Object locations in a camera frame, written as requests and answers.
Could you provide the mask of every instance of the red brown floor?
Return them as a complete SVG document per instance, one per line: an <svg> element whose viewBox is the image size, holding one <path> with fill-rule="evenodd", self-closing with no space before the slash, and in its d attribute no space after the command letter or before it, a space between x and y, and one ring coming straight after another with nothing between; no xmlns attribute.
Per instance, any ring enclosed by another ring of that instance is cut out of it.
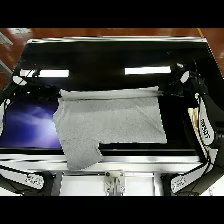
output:
<svg viewBox="0 0 224 224"><path fill-rule="evenodd" d="M224 28L201 28L208 39L218 65L224 74ZM29 28L27 33L13 28L0 28L10 44L0 44L0 60L13 70L29 39L68 36L200 36L197 28ZM0 72L0 89L7 84Z"/></svg>

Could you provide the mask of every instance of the metal bracket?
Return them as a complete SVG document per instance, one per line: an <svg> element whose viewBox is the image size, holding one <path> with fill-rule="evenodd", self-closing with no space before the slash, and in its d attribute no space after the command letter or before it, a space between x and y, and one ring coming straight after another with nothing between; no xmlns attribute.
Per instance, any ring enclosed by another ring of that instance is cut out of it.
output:
<svg viewBox="0 0 224 224"><path fill-rule="evenodd" d="M123 171L105 173L105 191L107 196L123 196L125 192L125 176Z"/></svg>

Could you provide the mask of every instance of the gray cloth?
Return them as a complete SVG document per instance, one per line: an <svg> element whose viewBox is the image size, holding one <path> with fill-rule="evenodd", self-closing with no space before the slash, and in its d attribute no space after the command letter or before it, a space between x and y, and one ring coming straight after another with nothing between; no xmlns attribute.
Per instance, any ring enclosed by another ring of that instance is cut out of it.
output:
<svg viewBox="0 0 224 224"><path fill-rule="evenodd" d="M103 160L99 143L166 143L157 97L59 99L54 114L69 170Z"/></svg>

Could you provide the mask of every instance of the tiled floor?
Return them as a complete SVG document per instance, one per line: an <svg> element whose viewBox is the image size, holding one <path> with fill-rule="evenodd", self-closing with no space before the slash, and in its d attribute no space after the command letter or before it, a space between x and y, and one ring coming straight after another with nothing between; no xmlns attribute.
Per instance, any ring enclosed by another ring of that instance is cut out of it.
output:
<svg viewBox="0 0 224 224"><path fill-rule="evenodd" d="M224 73L224 29L202 28L208 38L216 60ZM200 36L197 28L0 28L13 45L0 44L0 60L11 70L23 51L28 39L65 36ZM0 73L0 88L7 79Z"/></svg>

